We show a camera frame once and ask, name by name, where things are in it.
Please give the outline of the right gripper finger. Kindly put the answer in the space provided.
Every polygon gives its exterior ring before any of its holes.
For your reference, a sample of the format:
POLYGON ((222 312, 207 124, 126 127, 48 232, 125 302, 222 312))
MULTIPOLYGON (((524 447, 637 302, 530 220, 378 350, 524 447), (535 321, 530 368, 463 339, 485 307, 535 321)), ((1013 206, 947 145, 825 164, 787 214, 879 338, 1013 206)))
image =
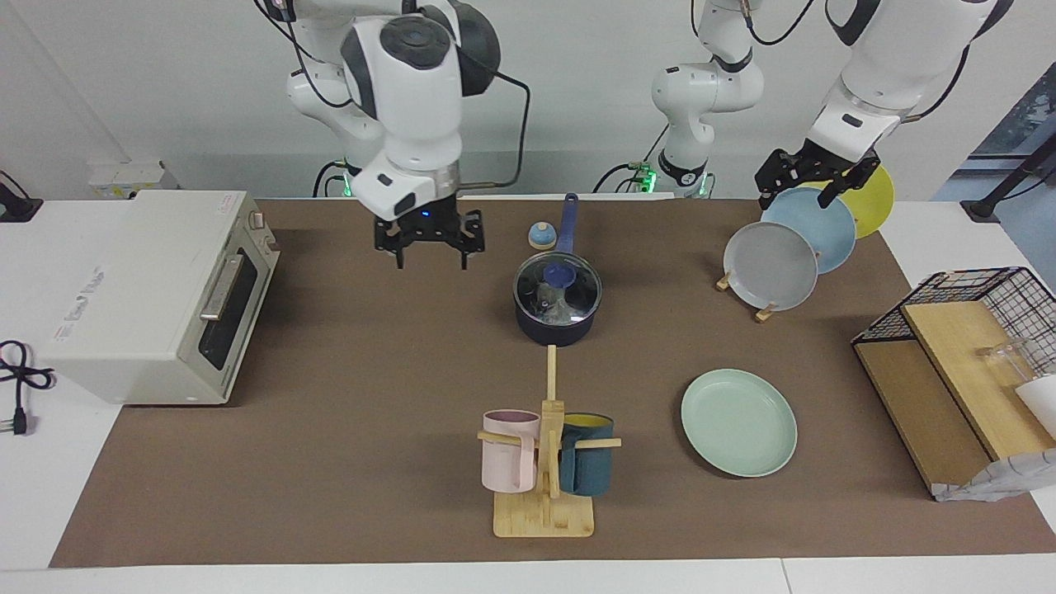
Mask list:
POLYGON ((391 253, 396 259, 398 270, 404 268, 404 248, 408 246, 408 241, 396 222, 375 217, 374 245, 377 250, 391 253))
POLYGON ((469 259, 475 253, 485 252, 485 229, 483 229, 482 210, 469 210, 459 215, 451 246, 460 253, 460 266, 468 270, 469 259))

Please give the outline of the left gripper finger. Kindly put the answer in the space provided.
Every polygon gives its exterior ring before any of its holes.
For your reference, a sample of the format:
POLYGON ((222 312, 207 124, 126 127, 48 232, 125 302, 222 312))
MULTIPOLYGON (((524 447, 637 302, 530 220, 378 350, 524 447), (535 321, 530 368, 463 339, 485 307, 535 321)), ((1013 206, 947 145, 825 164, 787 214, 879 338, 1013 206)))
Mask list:
POLYGON ((863 157, 847 172, 834 172, 831 180, 826 180, 818 196, 818 205, 828 208, 829 205, 846 191, 859 191, 881 166, 879 157, 863 157))
POLYGON ((758 203, 769 210, 776 197, 797 186, 797 155, 789 152, 771 152, 755 173, 759 192, 758 203))

